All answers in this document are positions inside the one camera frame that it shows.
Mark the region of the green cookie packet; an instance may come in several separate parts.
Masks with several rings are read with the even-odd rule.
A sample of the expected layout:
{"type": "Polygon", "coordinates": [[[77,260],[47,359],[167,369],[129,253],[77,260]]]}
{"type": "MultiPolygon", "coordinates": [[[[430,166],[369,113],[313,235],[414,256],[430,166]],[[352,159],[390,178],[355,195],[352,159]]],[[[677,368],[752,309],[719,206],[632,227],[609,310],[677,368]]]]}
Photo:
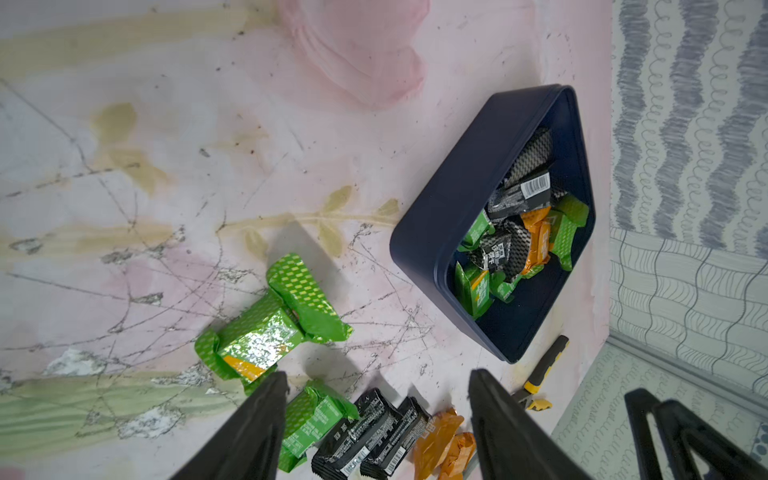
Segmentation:
{"type": "Polygon", "coordinates": [[[223,327],[205,330],[194,344],[209,370],[222,380],[240,381],[247,395],[299,345],[344,342],[353,333],[299,255],[279,258],[266,280],[259,300],[223,327]]]}
{"type": "Polygon", "coordinates": [[[306,462],[307,450],[322,440],[341,420],[358,420],[357,407],[321,380],[309,381],[289,402],[278,469],[290,473],[306,462]]]}

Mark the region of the black cookie packet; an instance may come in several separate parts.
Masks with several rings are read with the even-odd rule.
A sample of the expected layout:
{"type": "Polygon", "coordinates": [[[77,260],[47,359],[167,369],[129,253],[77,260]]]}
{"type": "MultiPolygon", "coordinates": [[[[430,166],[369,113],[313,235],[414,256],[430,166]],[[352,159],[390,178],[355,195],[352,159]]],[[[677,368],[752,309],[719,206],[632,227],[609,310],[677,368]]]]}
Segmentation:
{"type": "Polygon", "coordinates": [[[363,393],[354,405],[359,418],[342,419],[312,458],[312,472],[322,479],[348,479],[402,418],[378,388],[363,393]]]}
{"type": "Polygon", "coordinates": [[[362,462],[360,472],[373,479],[389,479],[398,469],[431,419],[414,396],[406,397],[398,407],[402,418],[388,436],[362,462]]]}

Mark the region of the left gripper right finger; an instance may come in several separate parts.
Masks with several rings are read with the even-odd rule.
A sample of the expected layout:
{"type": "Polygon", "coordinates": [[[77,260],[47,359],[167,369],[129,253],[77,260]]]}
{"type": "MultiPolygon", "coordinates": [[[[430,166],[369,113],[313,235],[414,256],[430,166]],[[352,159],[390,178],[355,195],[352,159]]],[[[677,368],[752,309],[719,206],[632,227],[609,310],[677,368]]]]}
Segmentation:
{"type": "Polygon", "coordinates": [[[468,397],[484,479],[587,479],[485,369],[469,377],[468,397]]]}

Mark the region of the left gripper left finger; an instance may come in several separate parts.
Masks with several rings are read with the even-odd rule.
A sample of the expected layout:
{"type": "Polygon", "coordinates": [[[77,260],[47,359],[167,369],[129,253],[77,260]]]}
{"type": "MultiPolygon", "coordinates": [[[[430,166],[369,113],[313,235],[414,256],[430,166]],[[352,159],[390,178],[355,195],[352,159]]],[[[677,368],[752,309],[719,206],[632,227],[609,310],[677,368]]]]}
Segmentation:
{"type": "Polygon", "coordinates": [[[175,479],[274,480],[285,431],[288,381],[270,374],[175,479]]]}

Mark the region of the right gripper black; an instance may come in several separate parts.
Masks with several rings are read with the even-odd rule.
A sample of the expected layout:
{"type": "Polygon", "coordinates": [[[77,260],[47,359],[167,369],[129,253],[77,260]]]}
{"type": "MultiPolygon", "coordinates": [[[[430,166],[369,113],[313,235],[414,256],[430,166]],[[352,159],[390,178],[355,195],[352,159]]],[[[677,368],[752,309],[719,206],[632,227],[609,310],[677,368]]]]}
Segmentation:
{"type": "Polygon", "coordinates": [[[640,477],[660,479],[648,418],[655,419],[676,479],[765,479],[767,469],[676,400],[661,401],[645,389],[624,396],[640,477]]]}

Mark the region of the orange cookie packet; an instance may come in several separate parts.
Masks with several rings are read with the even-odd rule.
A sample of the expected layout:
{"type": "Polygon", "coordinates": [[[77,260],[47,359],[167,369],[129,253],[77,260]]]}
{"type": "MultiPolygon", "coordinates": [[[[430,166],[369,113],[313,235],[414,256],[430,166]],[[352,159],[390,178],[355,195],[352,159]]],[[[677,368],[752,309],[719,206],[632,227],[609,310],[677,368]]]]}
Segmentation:
{"type": "Polygon", "coordinates": [[[464,432],[453,437],[440,465],[439,480],[463,480],[464,471],[477,449],[474,434],[464,432]]]}
{"type": "Polygon", "coordinates": [[[435,414],[413,448],[414,478],[424,480],[445,460],[464,417],[454,408],[435,414]]]}

